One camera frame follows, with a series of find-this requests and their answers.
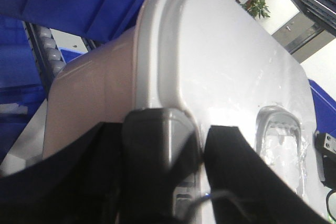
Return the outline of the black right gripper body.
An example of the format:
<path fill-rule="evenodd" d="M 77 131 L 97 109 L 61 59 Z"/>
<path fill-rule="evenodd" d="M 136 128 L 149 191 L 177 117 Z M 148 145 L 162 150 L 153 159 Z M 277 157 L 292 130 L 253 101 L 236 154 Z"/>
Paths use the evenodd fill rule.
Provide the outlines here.
<path fill-rule="evenodd" d="M 314 147 L 320 181 L 326 187 L 335 187 L 335 137 L 316 131 Z"/>

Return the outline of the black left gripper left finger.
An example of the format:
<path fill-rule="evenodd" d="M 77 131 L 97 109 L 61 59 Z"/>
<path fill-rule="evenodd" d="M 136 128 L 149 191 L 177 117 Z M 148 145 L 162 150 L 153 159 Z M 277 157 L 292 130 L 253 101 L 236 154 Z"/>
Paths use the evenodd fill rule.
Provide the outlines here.
<path fill-rule="evenodd" d="M 99 123 L 52 156 L 1 179 L 1 223 L 114 223 L 122 124 Z"/>

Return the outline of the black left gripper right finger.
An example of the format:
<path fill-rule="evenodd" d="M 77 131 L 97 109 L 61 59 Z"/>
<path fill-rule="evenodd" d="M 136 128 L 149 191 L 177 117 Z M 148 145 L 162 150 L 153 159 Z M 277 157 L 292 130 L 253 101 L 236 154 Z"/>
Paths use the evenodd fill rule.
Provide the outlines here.
<path fill-rule="evenodd" d="M 204 162 L 211 191 L 233 193 L 253 223 L 326 223 L 264 163 L 239 128 L 212 125 Z"/>

